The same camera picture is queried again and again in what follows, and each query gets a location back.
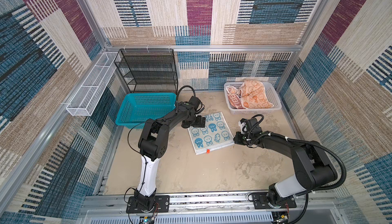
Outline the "blue and cream towel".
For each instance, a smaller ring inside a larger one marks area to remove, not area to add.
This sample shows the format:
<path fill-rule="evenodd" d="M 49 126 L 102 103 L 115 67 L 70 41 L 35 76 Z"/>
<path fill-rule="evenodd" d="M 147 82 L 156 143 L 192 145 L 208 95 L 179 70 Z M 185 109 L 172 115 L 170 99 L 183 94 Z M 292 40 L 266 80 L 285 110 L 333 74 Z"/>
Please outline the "blue and cream towel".
<path fill-rule="evenodd" d="M 188 128 L 196 155 L 210 153 L 234 144 L 233 134 L 222 112 L 204 115 L 204 128 Z"/>

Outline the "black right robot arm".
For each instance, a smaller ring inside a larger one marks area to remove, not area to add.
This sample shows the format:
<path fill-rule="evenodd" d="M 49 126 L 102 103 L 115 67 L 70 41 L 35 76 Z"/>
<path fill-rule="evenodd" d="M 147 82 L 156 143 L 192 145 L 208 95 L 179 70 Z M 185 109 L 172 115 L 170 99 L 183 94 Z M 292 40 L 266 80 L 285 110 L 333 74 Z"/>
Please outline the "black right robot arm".
<path fill-rule="evenodd" d="M 234 143 L 272 150 L 292 160 L 294 174 L 269 186 L 266 200 L 271 208 L 279 208 L 294 195 L 322 189 L 333 181 L 340 183 L 338 173 L 329 159 L 336 155 L 316 141 L 303 141 L 263 131 L 256 117 L 241 119 Z"/>

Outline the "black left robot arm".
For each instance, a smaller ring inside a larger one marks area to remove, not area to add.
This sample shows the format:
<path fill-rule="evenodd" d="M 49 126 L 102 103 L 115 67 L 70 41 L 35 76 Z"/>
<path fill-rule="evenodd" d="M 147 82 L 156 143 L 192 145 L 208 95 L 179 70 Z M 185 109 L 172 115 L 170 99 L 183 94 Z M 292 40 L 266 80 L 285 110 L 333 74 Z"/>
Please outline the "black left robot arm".
<path fill-rule="evenodd" d="M 168 148 L 169 133 L 178 124 L 185 129 L 204 127 L 206 119 L 200 115 L 203 103 L 195 94 L 185 102 L 178 101 L 174 93 L 134 93 L 126 98 L 133 98 L 136 111 L 147 117 L 136 125 L 143 125 L 137 145 L 142 165 L 139 185 L 129 205 L 150 212 L 158 208 L 156 177 L 159 161 Z"/>

